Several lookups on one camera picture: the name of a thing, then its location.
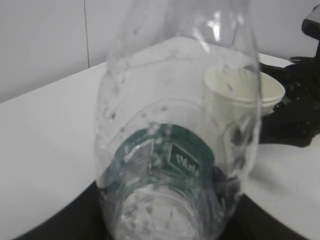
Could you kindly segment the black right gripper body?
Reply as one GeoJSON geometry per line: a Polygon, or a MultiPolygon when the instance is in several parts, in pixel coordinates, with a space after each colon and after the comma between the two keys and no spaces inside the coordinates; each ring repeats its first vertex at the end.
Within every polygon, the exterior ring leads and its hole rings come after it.
{"type": "Polygon", "coordinates": [[[262,118],[259,142],[304,148],[320,133],[320,53],[289,61],[285,67],[260,64],[263,73],[282,84],[285,95],[262,118]]]}

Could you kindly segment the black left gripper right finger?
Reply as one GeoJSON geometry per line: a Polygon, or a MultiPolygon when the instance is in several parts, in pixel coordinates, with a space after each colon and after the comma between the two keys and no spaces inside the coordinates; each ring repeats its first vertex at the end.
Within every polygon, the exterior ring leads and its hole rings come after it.
{"type": "Polygon", "coordinates": [[[228,221],[221,240],[305,240],[243,194],[228,221]]]}

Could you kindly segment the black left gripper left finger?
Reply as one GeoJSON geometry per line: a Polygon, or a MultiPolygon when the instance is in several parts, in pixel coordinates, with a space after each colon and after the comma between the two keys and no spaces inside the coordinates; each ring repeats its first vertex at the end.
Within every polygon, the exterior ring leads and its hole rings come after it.
{"type": "Polygon", "coordinates": [[[111,240],[102,217],[96,183],[92,182],[70,204],[17,239],[111,240]]]}

